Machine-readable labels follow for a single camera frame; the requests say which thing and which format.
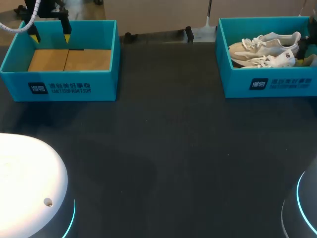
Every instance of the white cable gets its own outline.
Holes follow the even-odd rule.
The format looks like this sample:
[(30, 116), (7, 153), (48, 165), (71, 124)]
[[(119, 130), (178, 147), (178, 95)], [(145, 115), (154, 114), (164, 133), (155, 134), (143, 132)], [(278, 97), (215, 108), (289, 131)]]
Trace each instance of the white cable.
[(21, 32), (27, 31), (28, 29), (30, 29), (30, 27), (33, 25), (33, 23), (35, 21), (35, 17), (38, 14), (40, 3), (41, 3), (41, 0), (36, 0), (35, 6), (34, 6), (34, 11), (33, 11), (33, 14), (31, 16), (31, 20), (29, 21), (29, 23), (25, 27), (23, 27), (21, 29), (11, 29), (11, 28), (3, 25), (0, 22), (0, 28), (2, 28), (5, 31), (9, 31), (9, 32), (13, 32), (13, 33), (21, 33)]

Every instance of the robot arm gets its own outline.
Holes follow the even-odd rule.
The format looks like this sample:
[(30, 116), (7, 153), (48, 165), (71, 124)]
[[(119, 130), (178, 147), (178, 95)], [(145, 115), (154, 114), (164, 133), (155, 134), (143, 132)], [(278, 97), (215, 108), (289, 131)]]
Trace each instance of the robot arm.
[[(12, 33), (21, 33), (27, 31), (28, 34), (37, 42), (41, 41), (36, 26), (33, 24), (35, 17), (40, 18), (58, 18), (61, 21), (65, 40), (68, 43), (71, 33), (71, 25), (68, 20), (68, 10), (62, 0), (24, 0), (27, 6), (27, 13), (22, 16), (26, 26), (21, 29), (11, 29), (0, 23), (0, 28)], [(56, 3), (59, 5), (59, 11), (56, 10)]]

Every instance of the printed logo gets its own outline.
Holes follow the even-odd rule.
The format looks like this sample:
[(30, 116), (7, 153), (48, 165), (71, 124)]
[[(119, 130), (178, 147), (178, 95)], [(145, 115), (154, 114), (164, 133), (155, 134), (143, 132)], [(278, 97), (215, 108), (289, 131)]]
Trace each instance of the printed logo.
[(268, 78), (254, 78), (251, 81), (250, 90), (263, 90), (267, 85)]
[(33, 94), (48, 94), (44, 83), (28, 83)]

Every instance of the shoe sole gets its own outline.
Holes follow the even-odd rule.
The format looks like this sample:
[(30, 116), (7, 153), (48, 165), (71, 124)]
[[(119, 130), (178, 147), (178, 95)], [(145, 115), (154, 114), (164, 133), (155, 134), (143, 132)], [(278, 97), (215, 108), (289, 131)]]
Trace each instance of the shoe sole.
[(237, 59), (233, 59), (233, 58), (231, 58), (231, 60), (236, 62), (237, 64), (239, 64), (241, 66), (254, 66), (254, 64), (250, 61), (237, 60)]

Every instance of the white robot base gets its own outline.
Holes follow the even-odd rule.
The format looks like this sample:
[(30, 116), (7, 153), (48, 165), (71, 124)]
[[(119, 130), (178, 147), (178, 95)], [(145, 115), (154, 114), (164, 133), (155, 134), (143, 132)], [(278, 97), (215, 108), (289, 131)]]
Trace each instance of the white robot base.
[(281, 223), (286, 238), (317, 237), (317, 159), (285, 199)]
[(76, 203), (48, 144), (0, 133), (0, 238), (74, 238)]

